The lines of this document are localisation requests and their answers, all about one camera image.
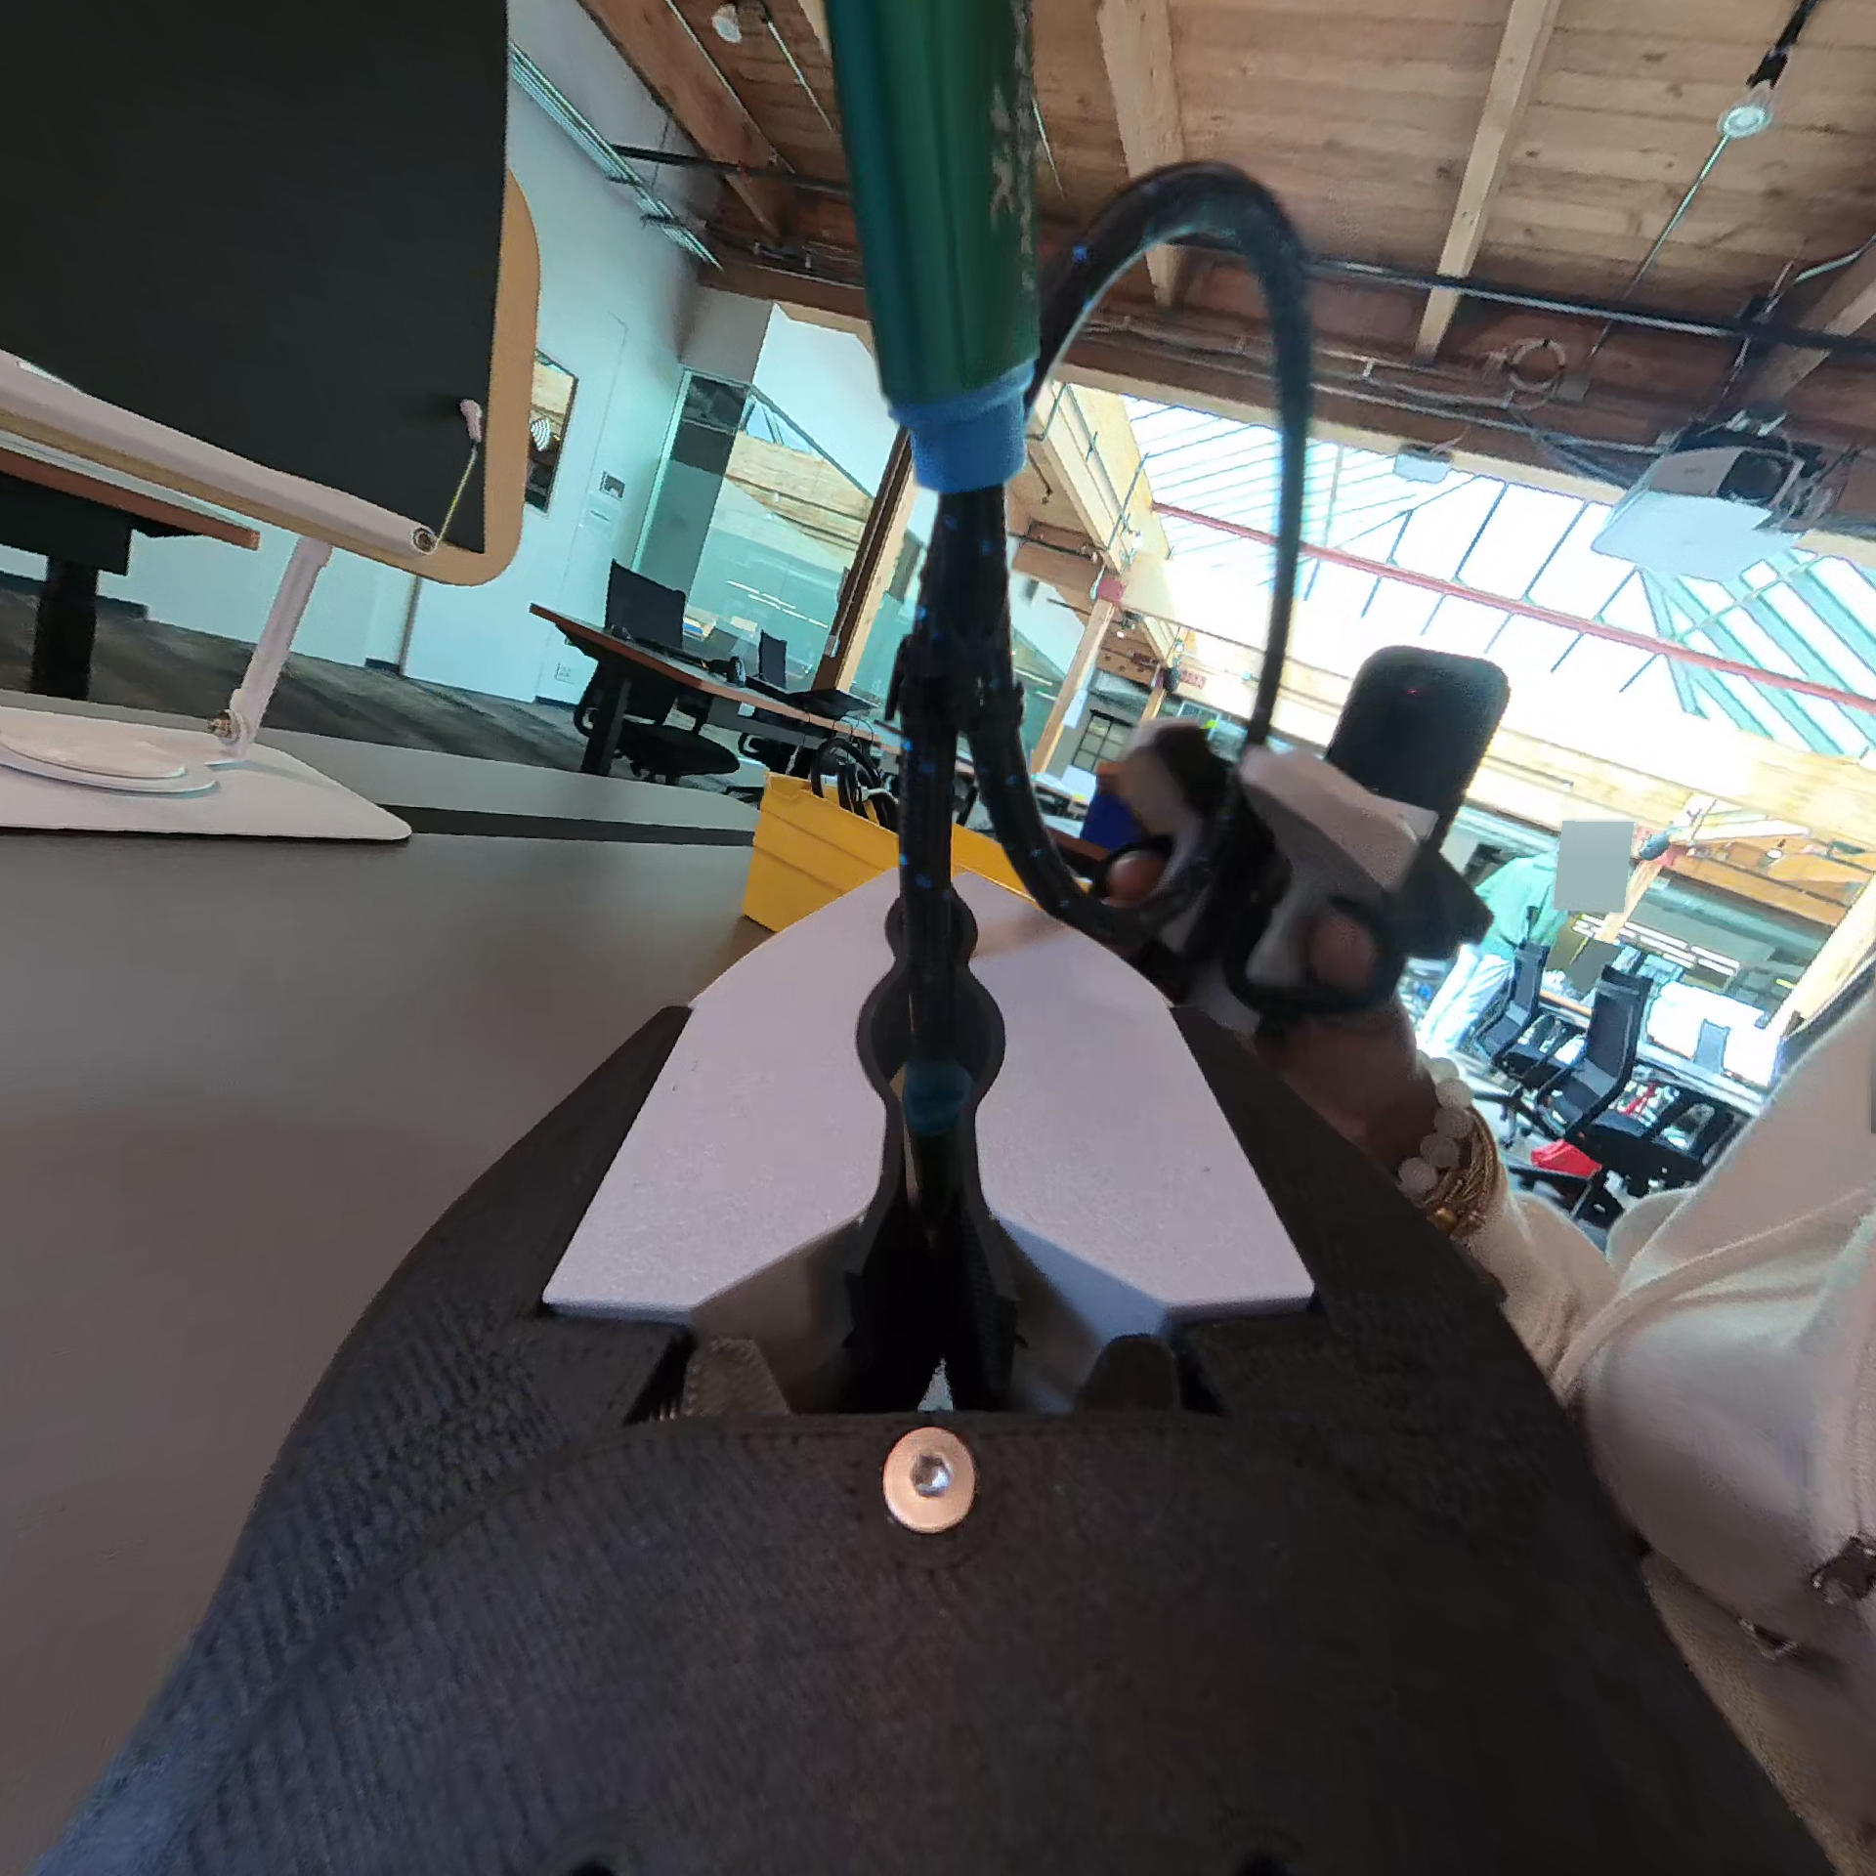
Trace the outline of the yellow plastic bin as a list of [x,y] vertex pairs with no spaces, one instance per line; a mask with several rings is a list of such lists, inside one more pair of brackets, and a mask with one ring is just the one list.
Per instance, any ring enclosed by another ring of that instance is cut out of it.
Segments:
[[[1111,858],[1111,849],[1075,832],[1045,832],[1077,877],[1090,877]],[[987,832],[958,827],[951,861],[953,875],[987,877],[1024,894],[1013,865]],[[764,933],[780,933],[856,887],[897,875],[897,865],[898,836],[885,830],[866,796],[773,772],[763,786],[740,914]]]

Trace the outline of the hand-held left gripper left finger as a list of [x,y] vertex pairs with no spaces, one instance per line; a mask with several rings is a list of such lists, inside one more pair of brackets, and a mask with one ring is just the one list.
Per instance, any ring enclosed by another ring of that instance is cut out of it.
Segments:
[[857,1018],[897,961],[893,907],[875,877],[692,999],[545,1283],[552,1316],[750,1340],[790,1407],[838,1401],[857,1376],[838,1238],[885,1142]]

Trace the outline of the person's right forearm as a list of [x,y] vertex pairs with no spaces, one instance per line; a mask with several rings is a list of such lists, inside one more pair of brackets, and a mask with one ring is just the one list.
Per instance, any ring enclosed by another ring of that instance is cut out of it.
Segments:
[[1518,1196],[1463,1251],[1559,1404],[1630,1470],[1652,1449],[1802,1474],[1873,1395],[1873,1127],[1847,1093],[1780,1088],[1607,1251]]

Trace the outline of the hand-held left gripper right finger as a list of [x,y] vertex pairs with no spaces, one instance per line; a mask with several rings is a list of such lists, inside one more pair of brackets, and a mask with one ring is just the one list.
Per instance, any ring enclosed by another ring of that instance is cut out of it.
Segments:
[[953,887],[1003,1034],[976,1168],[1016,1254],[1013,1404],[1070,1404],[1121,1337],[1308,1309],[1315,1283],[1171,1003],[1026,898]]

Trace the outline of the grey desk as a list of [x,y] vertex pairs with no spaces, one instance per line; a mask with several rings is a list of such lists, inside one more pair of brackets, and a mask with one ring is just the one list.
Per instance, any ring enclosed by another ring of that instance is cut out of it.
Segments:
[[3,1864],[1176,1868],[1111,1617],[542,1309],[742,867],[3,842]]

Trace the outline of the person's right hand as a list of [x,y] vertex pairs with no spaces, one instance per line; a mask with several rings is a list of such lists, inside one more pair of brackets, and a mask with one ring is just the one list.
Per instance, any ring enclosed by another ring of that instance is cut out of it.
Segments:
[[[1101,877],[1102,899],[1132,907],[1158,887],[1162,873],[1162,852],[1121,849]],[[1317,914],[1303,954],[1315,979],[1335,992],[1353,995],[1372,979],[1372,933],[1344,910]],[[1418,1066],[1412,1031],[1397,999],[1275,1027],[1259,1020],[1246,1048],[1387,1179],[1397,1179],[1399,1164],[1415,1159],[1418,1142],[1436,1131],[1433,1075]]]

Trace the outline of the wooden desk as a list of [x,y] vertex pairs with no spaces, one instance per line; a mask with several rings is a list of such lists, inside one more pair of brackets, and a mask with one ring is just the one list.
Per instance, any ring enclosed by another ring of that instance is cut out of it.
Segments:
[[44,558],[27,668],[30,693],[90,699],[97,577],[128,576],[135,536],[211,541],[246,551],[261,545],[252,528],[202,506],[3,451],[3,549]]
[[716,726],[735,739],[788,743],[810,757],[824,755],[830,743],[850,743],[872,760],[898,760],[903,739],[857,714],[835,719],[803,709],[801,703],[727,684],[724,677],[704,673],[704,668],[606,636],[597,626],[568,621],[542,602],[528,602],[528,612],[597,665],[597,707],[581,755],[582,776],[609,776],[613,763],[625,755],[617,739],[638,681],[665,685],[673,693],[669,711],[689,719],[696,735]]

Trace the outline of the braided HDMI cable green plugs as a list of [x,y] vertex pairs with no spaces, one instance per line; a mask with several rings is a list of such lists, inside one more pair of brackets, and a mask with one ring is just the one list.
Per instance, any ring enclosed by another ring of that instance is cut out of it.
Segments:
[[939,498],[917,610],[885,709],[898,719],[898,943],[879,992],[903,1027],[906,1201],[856,1266],[856,1393],[883,1395],[916,1353],[960,1412],[1016,1401],[1016,1251],[980,1192],[976,1105],[1001,1020],[972,979],[976,928],[953,877],[953,757],[968,743],[991,832],[1039,914],[1101,948],[1158,951],[1193,926],[1231,992],[1291,865],[1237,782],[1200,815],[1188,858],[1142,907],[1085,890],[1039,819],[1019,757],[1003,488],[1051,364],[1155,246],[1204,240],[1257,278],[1275,341],[1280,542],[1246,748],[1268,739],[1303,534],[1312,426],[1308,262],[1280,203],[1222,163],[1130,181],[1039,266],[1026,5],[830,5],[846,175],[879,389]]

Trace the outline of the white ceiling projector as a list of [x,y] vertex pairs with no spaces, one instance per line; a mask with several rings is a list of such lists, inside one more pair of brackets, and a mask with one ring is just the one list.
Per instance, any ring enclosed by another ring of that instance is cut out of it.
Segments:
[[1588,549],[1663,577],[1736,581],[1806,534],[1832,466],[1766,426],[1684,427]]

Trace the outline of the black office chair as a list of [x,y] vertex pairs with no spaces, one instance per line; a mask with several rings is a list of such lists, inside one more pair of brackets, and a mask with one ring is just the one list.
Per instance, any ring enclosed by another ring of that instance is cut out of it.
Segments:
[[601,631],[675,660],[684,656],[684,595],[613,561],[606,572]]
[[1595,983],[1581,1048],[1568,1064],[1546,1066],[1530,1088],[1527,1136],[1559,1138],[1586,1152],[1586,1136],[1630,1085],[1655,983],[1644,973],[1603,971]]

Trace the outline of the dark desk mat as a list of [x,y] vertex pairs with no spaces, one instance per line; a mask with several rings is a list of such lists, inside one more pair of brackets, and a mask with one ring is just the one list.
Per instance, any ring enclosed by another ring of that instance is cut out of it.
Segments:
[[386,815],[407,825],[413,836],[464,841],[537,841],[578,846],[665,846],[665,849],[750,849],[757,818],[733,827],[680,825],[669,818],[568,818],[528,811],[455,811],[428,803],[390,803]]

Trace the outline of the framed wall picture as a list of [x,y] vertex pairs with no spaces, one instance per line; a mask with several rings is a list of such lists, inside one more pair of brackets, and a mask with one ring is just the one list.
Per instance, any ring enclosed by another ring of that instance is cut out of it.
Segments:
[[525,454],[525,506],[549,512],[559,480],[562,454],[572,431],[578,378],[537,349],[528,375],[528,454]]

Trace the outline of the red ceiling pipe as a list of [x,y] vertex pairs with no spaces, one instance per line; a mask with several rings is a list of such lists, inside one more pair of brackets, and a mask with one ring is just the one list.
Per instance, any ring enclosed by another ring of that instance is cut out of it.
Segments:
[[1695,714],[1818,755],[1873,743],[1873,568],[1774,549],[1726,581],[1655,576],[1595,549],[1607,517],[1490,476],[1317,488],[1294,596],[1335,621],[1335,646],[1379,621],[1530,673],[1603,642],[1588,673],[1632,685],[1666,668]]

